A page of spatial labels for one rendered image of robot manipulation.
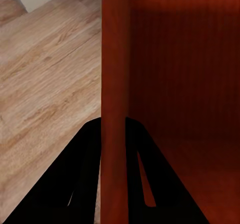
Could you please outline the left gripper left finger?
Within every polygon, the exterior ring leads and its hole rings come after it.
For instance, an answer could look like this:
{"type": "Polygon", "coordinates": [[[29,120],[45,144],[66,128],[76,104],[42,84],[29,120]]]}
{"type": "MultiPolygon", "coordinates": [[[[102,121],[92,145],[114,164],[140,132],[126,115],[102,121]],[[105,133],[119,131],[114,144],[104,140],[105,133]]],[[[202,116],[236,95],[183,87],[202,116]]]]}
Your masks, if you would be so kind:
{"type": "Polygon", "coordinates": [[[86,122],[3,224],[94,224],[101,117],[86,122]]]}

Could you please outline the storage box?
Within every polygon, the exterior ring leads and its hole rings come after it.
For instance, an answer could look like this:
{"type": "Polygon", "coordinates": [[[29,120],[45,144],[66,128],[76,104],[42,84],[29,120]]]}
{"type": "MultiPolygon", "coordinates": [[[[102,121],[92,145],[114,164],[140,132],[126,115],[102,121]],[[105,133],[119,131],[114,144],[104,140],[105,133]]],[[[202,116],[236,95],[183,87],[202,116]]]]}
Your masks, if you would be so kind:
{"type": "Polygon", "coordinates": [[[240,224],[240,0],[102,0],[101,32],[100,224],[129,224],[126,117],[210,224],[240,224]]]}

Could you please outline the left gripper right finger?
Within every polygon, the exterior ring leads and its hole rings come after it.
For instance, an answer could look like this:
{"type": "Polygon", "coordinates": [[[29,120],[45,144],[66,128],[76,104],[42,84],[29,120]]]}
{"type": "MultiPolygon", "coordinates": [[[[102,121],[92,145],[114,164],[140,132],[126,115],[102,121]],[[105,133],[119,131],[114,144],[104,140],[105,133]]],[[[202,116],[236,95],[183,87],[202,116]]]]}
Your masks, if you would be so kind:
{"type": "Polygon", "coordinates": [[[125,119],[129,224],[210,224],[144,125],[125,119]],[[155,199],[145,204],[137,150],[155,199]]]}

